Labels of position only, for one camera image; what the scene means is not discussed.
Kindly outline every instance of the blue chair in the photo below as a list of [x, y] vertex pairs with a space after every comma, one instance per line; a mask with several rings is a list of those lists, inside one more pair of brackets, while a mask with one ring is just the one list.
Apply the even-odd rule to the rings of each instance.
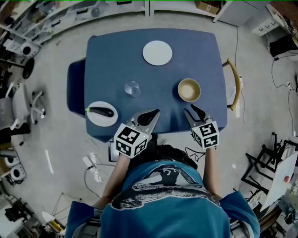
[[67, 74], [67, 107], [85, 118], [84, 79], [86, 58], [73, 62], [68, 67]]

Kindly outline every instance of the shirt sleeve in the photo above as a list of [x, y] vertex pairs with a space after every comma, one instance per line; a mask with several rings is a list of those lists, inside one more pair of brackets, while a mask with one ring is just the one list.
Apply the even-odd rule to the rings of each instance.
[[77, 227], [94, 217], [95, 208], [85, 203], [73, 201], [68, 214], [65, 238], [72, 238]]
[[257, 217], [239, 191], [227, 195], [219, 202], [230, 218], [250, 225], [254, 236], [260, 237], [260, 225]]

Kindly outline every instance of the white plate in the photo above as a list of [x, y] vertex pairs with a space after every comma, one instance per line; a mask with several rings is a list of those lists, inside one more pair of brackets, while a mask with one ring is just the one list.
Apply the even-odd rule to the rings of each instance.
[[149, 42], [143, 48], [144, 59], [152, 65], [165, 65], [172, 58], [173, 52], [171, 47], [160, 40]]
[[102, 127], [111, 126], [116, 123], [116, 121], [118, 119], [118, 113], [112, 105], [110, 105], [107, 102], [98, 101], [98, 102], [91, 103], [88, 107], [94, 107], [94, 106], [109, 108], [114, 112], [114, 115], [113, 115], [113, 117], [105, 117], [105, 116], [97, 114], [95, 112], [87, 112], [87, 116], [92, 123], [94, 123], [97, 126], [102, 126]]

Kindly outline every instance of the office chair armrest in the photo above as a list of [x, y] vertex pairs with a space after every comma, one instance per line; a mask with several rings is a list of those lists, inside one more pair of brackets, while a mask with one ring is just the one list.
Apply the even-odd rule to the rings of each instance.
[[241, 84], [240, 84], [240, 77], [239, 74], [237, 72], [237, 69], [235, 68], [235, 66], [233, 65], [233, 63], [230, 61], [230, 59], [227, 59], [227, 62], [223, 63], [223, 67], [230, 65], [234, 74], [234, 78], [235, 78], [235, 84], [236, 84], [236, 93], [235, 93], [235, 98], [233, 101], [233, 104], [229, 106], [229, 108], [233, 111], [239, 101], [240, 98], [240, 91], [241, 91]]
[[5, 97], [6, 97], [6, 98], [7, 98], [8, 95], [10, 94], [10, 91], [12, 91], [13, 87], [17, 88], [16, 84], [12, 82], [12, 83], [10, 83], [9, 88], [8, 88], [6, 94], [5, 94]]
[[26, 120], [17, 118], [16, 120], [14, 120], [14, 123], [10, 127], [10, 130], [13, 131], [14, 129], [19, 129], [25, 122], [26, 122]]

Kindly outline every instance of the white marker cube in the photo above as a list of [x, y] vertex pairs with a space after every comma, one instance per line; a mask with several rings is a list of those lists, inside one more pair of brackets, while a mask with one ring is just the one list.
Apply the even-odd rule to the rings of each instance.
[[122, 123], [114, 136], [114, 143], [117, 151], [133, 158], [146, 149], [149, 137]]
[[191, 129], [195, 141], [207, 149], [219, 144], [219, 131], [216, 121], [206, 123]]

